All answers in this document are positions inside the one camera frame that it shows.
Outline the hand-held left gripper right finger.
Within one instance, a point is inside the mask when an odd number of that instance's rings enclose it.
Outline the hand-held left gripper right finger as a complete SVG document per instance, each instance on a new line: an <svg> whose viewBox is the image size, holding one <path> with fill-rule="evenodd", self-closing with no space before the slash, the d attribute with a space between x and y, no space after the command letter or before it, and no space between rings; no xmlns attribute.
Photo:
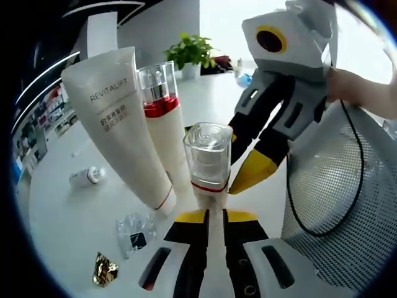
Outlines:
<svg viewBox="0 0 397 298"><path fill-rule="evenodd" d="M279 238L269 238L257 217L224 209L226 265L236 297L332 297L312 262Z"/></svg>

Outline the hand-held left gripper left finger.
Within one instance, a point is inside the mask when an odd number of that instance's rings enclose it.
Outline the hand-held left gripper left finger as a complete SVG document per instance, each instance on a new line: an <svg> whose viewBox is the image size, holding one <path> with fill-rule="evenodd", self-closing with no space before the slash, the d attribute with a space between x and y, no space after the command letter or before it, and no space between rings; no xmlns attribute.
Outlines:
<svg viewBox="0 0 397 298"><path fill-rule="evenodd" d="M208 210L181 213L152 254L139 286L160 297L198 297L207 248Z"/></svg>

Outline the person's right hand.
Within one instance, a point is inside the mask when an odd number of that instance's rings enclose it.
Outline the person's right hand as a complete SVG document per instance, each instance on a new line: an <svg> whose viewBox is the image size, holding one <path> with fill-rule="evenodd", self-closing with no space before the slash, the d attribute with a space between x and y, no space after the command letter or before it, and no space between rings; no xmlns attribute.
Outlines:
<svg viewBox="0 0 397 298"><path fill-rule="evenodd" d="M330 67L327 72L327 101L346 101L353 105L360 105L359 85L362 77L350 71Z"/></svg>

